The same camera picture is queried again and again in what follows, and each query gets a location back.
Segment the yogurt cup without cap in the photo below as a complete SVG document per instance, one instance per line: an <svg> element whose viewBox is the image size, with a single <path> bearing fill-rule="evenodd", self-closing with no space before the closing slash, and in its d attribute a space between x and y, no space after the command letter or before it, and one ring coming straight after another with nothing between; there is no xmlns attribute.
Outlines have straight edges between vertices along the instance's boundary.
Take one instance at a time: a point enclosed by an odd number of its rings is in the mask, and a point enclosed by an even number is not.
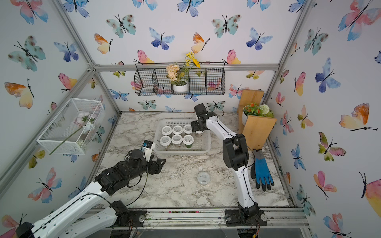
<svg viewBox="0 0 381 238"><path fill-rule="evenodd" d="M198 175L197 175L197 181L199 184L201 185L207 185L210 183L211 181L211 177L210 177L210 174L207 173L207 172L200 172Z"/></svg>

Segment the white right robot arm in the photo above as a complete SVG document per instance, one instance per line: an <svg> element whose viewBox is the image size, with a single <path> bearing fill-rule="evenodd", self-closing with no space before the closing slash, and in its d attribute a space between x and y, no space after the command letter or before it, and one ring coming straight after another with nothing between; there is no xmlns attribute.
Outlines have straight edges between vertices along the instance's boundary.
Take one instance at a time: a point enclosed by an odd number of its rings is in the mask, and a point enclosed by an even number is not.
<svg viewBox="0 0 381 238"><path fill-rule="evenodd" d="M209 112L204 104L194 107L197 120L191 122L193 132L211 131L222 140L223 161L233 173L238 194L239 214L247 222L263 218L264 212L255 201L249 183L249 151L243 134L230 130L214 112Z"/></svg>

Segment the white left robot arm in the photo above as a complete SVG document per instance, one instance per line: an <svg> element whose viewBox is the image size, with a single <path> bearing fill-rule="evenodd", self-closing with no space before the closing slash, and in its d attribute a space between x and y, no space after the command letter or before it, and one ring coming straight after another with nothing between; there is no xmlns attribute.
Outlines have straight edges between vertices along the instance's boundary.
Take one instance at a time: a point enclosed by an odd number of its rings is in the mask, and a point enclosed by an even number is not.
<svg viewBox="0 0 381 238"><path fill-rule="evenodd" d="M157 175L166 163L154 159L154 143L145 140L140 149L127 153L123 161L103 170L78 195L57 211L35 222L24 222L16 229L18 238L87 237L103 228L113 226L117 220L129 222L129 210L122 201L114 201L97 214L80 220L80 217L101 201L122 188L131 188L130 181L143 174Z"/></svg>

